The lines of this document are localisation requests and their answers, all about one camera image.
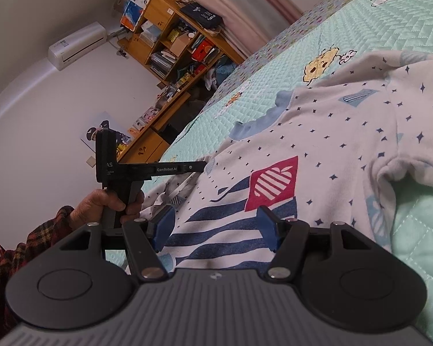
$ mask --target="shirt sleeve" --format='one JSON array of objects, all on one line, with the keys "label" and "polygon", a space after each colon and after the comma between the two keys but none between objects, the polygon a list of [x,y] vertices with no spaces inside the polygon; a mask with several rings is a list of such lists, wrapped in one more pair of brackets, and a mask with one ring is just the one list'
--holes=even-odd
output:
[{"label": "shirt sleeve", "polygon": [[405,75],[401,86],[406,89],[395,99],[397,164],[418,183],[433,187],[433,55],[398,72]]},{"label": "shirt sleeve", "polygon": [[26,263],[72,232],[67,219],[72,211],[71,206],[62,207],[54,219],[31,232],[25,244],[20,243],[15,250],[7,250],[0,256],[0,339],[16,325],[5,301],[8,280]]}]

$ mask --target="cardboard box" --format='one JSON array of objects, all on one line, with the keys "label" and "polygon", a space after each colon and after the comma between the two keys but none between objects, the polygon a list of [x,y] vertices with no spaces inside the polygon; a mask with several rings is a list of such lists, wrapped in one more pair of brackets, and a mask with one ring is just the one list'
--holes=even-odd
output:
[{"label": "cardboard box", "polygon": [[188,38],[187,33],[180,35],[173,42],[172,46],[170,47],[170,51],[174,55],[179,56],[185,50],[190,40],[191,39]]}]

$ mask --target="mint green quilted bedspread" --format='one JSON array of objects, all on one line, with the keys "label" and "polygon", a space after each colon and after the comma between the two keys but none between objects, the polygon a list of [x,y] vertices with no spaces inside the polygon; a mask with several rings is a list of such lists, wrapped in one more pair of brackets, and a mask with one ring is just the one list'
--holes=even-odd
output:
[{"label": "mint green quilted bedspread", "polygon": [[[215,151],[236,121],[256,119],[274,106],[276,93],[303,82],[304,67],[324,49],[338,55],[372,50],[420,50],[433,53],[433,0],[353,0],[218,101],[179,135],[162,161],[189,161]],[[340,66],[334,60],[324,75]],[[242,92],[230,106],[227,102]],[[155,178],[145,185],[152,188]],[[393,252],[419,272],[428,288],[428,302],[417,325],[433,340],[433,189],[405,179],[394,186],[397,212]]]}]

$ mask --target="blue stripe pattern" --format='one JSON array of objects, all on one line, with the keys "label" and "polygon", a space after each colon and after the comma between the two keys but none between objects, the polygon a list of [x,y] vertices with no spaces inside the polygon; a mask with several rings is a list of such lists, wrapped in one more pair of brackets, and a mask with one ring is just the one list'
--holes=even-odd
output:
[{"label": "blue stripe pattern", "polygon": [[237,212],[241,212],[245,208],[247,199],[241,200],[237,203],[224,204],[220,206],[206,206],[195,212],[186,222],[191,221],[211,221],[222,219],[227,216],[234,215]]},{"label": "blue stripe pattern", "polygon": [[[280,219],[289,216],[297,217],[297,201],[295,198],[293,198],[287,203],[284,203],[278,206],[277,208],[273,209],[272,212]],[[180,247],[180,246],[199,245],[201,243],[204,243],[210,237],[213,237],[214,235],[225,230],[258,230],[256,220],[257,218],[255,216],[247,219],[237,220],[229,224],[220,226],[218,228],[208,230],[206,232],[172,234],[169,240],[167,240],[165,246]]]},{"label": "blue stripe pattern", "polygon": [[231,189],[226,194],[224,194],[221,198],[219,198],[217,200],[210,200],[210,201],[212,203],[217,203],[221,199],[223,199],[227,194],[230,194],[231,192],[236,192],[239,190],[247,189],[249,184],[250,184],[250,176],[245,177],[244,179],[241,179],[238,183],[236,183],[233,187],[231,187]]},{"label": "blue stripe pattern", "polygon": [[263,238],[234,243],[211,243],[196,248],[189,256],[177,257],[176,265],[185,259],[215,259],[220,256],[243,254],[254,249],[266,248]]},{"label": "blue stripe pattern", "polygon": [[210,237],[225,230],[257,230],[257,223],[255,222],[255,217],[251,217],[249,219],[231,222],[230,224],[220,226],[207,232],[172,234],[165,246],[179,247],[199,245]]}]

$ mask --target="bag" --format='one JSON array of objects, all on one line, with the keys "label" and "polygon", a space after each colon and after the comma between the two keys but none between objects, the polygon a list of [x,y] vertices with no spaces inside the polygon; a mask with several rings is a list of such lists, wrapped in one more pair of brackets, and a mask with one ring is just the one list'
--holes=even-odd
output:
[{"label": "bag", "polygon": [[205,29],[215,29],[223,22],[223,18],[221,16],[212,13],[198,3],[188,3],[186,6],[182,7],[180,11],[194,19]]}]

